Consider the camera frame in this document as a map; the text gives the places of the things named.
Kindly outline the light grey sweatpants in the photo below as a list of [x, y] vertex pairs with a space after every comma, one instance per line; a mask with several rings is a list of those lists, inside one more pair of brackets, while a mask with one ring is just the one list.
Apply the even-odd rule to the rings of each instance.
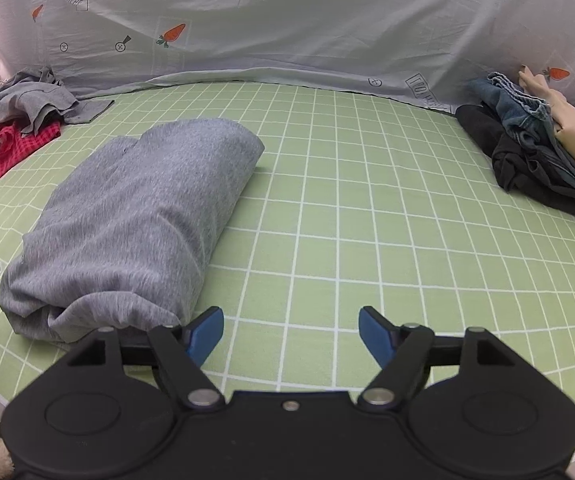
[[101, 327], [188, 323], [263, 150], [255, 133], [220, 118], [106, 142], [53, 191], [5, 269], [10, 327], [71, 344]]

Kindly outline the red checked shirt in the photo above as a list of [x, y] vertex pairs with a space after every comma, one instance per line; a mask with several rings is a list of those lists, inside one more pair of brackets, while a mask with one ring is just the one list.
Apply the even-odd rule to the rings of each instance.
[[37, 133], [22, 133], [22, 128], [28, 126], [25, 119], [16, 119], [0, 125], [0, 179], [46, 144], [60, 136], [60, 121], [49, 120], [41, 126]]

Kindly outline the green checked mat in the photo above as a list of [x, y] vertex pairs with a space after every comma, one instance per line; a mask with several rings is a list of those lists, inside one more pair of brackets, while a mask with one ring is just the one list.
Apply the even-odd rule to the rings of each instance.
[[503, 192], [452, 117], [375, 96], [234, 82], [117, 96], [0, 180], [0, 261], [104, 142], [197, 117], [264, 144], [198, 303], [225, 314], [205, 363], [221, 390], [361, 390], [369, 305], [438, 334], [483, 326], [575, 401], [575, 218]]

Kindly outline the dark grey shirt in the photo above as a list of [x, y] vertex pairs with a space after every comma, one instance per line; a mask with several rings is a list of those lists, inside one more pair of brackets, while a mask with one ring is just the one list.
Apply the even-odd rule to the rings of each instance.
[[66, 125], [93, 122], [114, 104], [113, 100], [80, 100], [56, 78], [52, 68], [26, 68], [0, 87], [0, 125], [21, 120], [22, 134], [38, 133], [48, 118]]

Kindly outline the black folded garment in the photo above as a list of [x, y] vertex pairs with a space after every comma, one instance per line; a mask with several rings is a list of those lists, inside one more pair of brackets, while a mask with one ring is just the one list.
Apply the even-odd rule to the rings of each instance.
[[542, 205], [575, 216], [575, 188], [566, 183], [545, 156], [524, 150], [505, 132], [487, 105], [462, 105], [458, 123], [490, 158], [497, 183], [505, 192], [519, 192]]

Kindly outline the blue folded jeans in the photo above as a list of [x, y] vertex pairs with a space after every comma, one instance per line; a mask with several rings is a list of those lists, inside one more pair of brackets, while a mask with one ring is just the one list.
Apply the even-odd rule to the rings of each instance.
[[575, 159], [555, 138], [551, 107], [546, 100], [531, 96], [498, 72], [474, 79], [470, 88], [497, 113], [510, 138], [527, 153], [543, 156], [557, 175], [575, 188]]

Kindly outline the grey carrot print sheet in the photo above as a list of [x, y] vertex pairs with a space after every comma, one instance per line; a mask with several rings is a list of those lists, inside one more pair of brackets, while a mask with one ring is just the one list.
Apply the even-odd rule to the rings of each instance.
[[79, 96], [249, 80], [434, 110], [528, 66], [575, 101], [575, 0], [0, 0], [0, 59]]

